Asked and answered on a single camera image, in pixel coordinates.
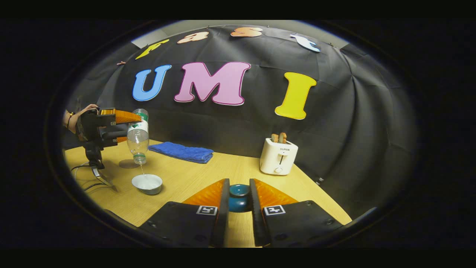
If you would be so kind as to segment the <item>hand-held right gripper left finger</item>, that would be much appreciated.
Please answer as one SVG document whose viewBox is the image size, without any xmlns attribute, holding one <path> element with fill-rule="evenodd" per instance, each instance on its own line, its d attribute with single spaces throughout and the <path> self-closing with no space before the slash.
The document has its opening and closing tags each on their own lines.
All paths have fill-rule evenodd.
<svg viewBox="0 0 476 268">
<path fill-rule="evenodd" d="M 228 226 L 230 181 L 222 179 L 187 202 L 167 202 L 138 230 L 173 247 L 222 248 Z"/>
</svg>

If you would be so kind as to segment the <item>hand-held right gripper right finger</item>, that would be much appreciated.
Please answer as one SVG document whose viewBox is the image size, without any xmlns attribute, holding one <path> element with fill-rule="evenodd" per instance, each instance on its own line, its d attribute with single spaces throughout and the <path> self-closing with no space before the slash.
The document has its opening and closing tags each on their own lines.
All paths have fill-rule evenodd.
<svg viewBox="0 0 476 268">
<path fill-rule="evenodd" d="M 313 200 L 297 201 L 255 178 L 250 194 L 255 246 L 306 247 L 343 227 Z"/>
</svg>

